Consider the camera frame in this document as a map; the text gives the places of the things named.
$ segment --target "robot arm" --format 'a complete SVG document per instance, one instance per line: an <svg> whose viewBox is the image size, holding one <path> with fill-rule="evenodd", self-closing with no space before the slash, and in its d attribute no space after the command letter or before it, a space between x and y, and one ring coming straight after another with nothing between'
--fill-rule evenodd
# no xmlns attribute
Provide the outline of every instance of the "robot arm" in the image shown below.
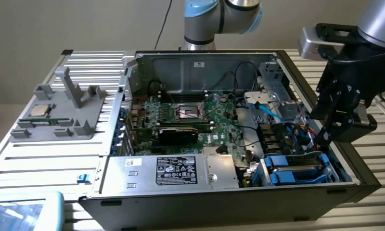
<svg viewBox="0 0 385 231"><path fill-rule="evenodd" d="M354 142L378 128L367 108L385 91L385 0L371 1L359 26L306 27L299 44L302 57L328 60L311 115L326 121L316 143Z"/></svg>
<svg viewBox="0 0 385 231"><path fill-rule="evenodd" d="M262 0L187 0L183 50L215 50L215 34L254 31L262 20Z"/></svg>

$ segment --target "tablet screen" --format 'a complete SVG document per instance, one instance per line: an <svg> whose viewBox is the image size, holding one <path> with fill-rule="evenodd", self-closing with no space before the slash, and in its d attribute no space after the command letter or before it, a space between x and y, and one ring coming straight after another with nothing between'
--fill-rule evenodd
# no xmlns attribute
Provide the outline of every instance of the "tablet screen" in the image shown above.
<svg viewBox="0 0 385 231"><path fill-rule="evenodd" d="M0 202L0 231L33 231L45 200Z"/></svg>

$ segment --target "power supply label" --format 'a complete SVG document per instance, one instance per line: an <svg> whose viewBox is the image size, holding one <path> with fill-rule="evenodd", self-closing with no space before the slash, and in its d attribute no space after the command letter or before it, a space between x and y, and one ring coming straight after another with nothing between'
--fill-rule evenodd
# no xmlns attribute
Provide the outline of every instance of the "power supply label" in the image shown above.
<svg viewBox="0 0 385 231"><path fill-rule="evenodd" d="M198 183L195 156L158 158L158 185Z"/></svg>

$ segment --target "gray wall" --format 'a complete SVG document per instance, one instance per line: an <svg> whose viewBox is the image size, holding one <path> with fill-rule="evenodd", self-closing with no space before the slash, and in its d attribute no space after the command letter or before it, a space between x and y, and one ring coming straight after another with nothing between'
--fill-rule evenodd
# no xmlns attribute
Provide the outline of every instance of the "gray wall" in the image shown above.
<svg viewBox="0 0 385 231"><path fill-rule="evenodd" d="M304 25L356 24L367 0L263 0L248 35L219 49L296 48ZM65 49L153 49L170 0L0 0L0 103L27 103ZM184 0L174 0L159 49L183 44Z"/></svg>

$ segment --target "cpu socket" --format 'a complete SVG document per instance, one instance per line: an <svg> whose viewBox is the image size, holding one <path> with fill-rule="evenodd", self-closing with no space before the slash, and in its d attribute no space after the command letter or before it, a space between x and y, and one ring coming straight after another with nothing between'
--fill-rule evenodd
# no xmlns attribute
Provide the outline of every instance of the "cpu socket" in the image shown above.
<svg viewBox="0 0 385 231"><path fill-rule="evenodd" d="M175 116L179 119L203 119L204 107L196 104L178 104Z"/></svg>

